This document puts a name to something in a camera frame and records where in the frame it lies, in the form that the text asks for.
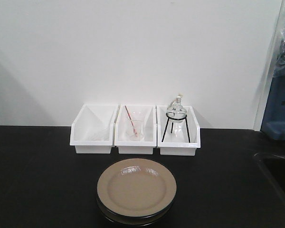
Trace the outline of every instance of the black countertop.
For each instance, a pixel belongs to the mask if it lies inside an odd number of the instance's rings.
[[[285,142],[251,130],[201,130],[196,156],[76,154],[69,127],[0,126],[0,228],[113,228],[96,201],[101,172],[133,157],[174,174],[171,210],[150,228],[285,228],[285,206],[253,159]]]

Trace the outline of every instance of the white plastic bin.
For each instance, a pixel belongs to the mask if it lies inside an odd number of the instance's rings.
[[[161,149],[161,155],[186,155],[194,156],[196,148],[200,148],[200,126],[191,106],[184,106],[187,110],[187,121],[190,135],[190,143],[187,136],[186,122],[175,123],[171,133],[171,120],[167,127],[164,141],[162,136],[167,123],[167,106],[158,105],[157,108],[157,146]]]
[[[134,121],[139,116],[143,122],[143,139],[133,141],[128,134],[131,130],[131,121],[127,110],[122,104],[119,109],[116,127],[114,145],[118,146],[119,153],[122,154],[153,154],[153,148],[156,147],[156,108],[151,105],[126,105]]]
[[[72,123],[70,145],[77,153],[110,153],[117,105],[84,104]]]

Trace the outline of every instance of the ring stand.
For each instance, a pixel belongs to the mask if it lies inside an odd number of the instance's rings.
[[[165,138],[169,120],[185,120],[185,121],[186,121],[186,128],[187,128],[188,140],[189,140],[189,143],[190,143],[190,136],[189,136],[188,122],[187,122],[187,115],[186,115],[185,117],[181,118],[181,119],[175,119],[175,118],[169,117],[168,114],[166,113],[166,117],[168,117],[168,119],[167,119],[165,131],[164,131],[164,133],[163,133],[161,142],[163,142],[163,140],[164,140],[164,138]]]

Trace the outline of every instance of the plate stack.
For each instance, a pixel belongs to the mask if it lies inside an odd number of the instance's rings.
[[[110,221],[142,226],[161,218],[175,193],[175,178],[166,167],[148,159],[126,159],[101,174],[97,203]]]

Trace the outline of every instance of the tan plate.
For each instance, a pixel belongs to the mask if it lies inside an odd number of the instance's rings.
[[[172,173],[148,159],[127,159],[107,168],[100,176],[97,194],[112,212],[145,217],[164,210],[176,193]]]

